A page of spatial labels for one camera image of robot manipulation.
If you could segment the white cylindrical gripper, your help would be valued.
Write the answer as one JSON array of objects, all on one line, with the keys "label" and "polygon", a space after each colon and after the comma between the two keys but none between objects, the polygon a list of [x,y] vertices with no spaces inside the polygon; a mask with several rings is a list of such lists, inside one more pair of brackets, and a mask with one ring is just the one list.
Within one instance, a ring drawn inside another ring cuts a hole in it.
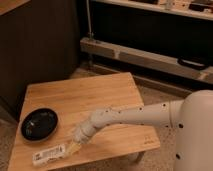
[{"label": "white cylindrical gripper", "polygon": [[67,144],[69,155],[73,155],[80,150],[81,144],[87,143],[99,131],[90,120],[80,123],[73,132],[73,141]]}]

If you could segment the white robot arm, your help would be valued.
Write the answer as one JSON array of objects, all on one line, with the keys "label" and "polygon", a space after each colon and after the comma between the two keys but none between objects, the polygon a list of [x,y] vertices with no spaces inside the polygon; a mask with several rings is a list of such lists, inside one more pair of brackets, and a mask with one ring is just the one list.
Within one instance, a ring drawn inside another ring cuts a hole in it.
[{"label": "white robot arm", "polygon": [[87,143],[100,130],[114,124],[175,126],[178,132],[174,171],[213,171],[213,90],[144,107],[98,109],[76,127],[72,141]]}]

